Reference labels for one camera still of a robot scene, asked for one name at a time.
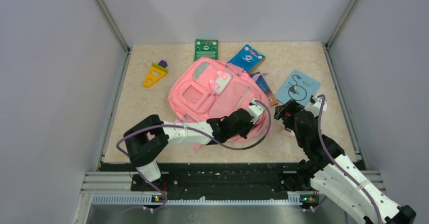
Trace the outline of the pink student backpack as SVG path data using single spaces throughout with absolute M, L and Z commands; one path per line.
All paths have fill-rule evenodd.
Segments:
M 229 116 L 246 109 L 256 100 L 265 112 L 250 130 L 247 138 L 261 135 L 261 143 L 271 130 L 269 100 L 260 87 L 242 68 L 210 58 L 200 58 L 172 86 L 168 100 L 177 115 L 177 122 L 194 123 Z M 245 140 L 235 136 L 229 141 Z

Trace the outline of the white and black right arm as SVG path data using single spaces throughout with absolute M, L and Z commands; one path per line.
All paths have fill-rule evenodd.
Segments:
M 295 185 L 321 192 L 356 223 L 413 223 L 416 212 L 399 205 L 369 180 L 333 139 L 319 118 L 295 101 L 276 106 L 274 118 L 293 132 L 308 160 L 299 163 Z

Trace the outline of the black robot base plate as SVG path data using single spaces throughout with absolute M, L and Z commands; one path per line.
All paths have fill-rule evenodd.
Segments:
M 298 163 L 161 163 L 153 183 L 169 200 L 282 200 L 316 193 Z

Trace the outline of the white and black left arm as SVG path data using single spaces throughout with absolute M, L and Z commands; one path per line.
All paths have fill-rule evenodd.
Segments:
M 263 112 L 253 105 L 238 109 L 229 116 L 194 123 L 173 123 L 150 115 L 126 131 L 123 141 L 131 166 L 143 175 L 143 184 L 157 190 L 162 184 L 156 158 L 166 146 L 180 144 L 224 144 L 229 139 L 247 137 Z

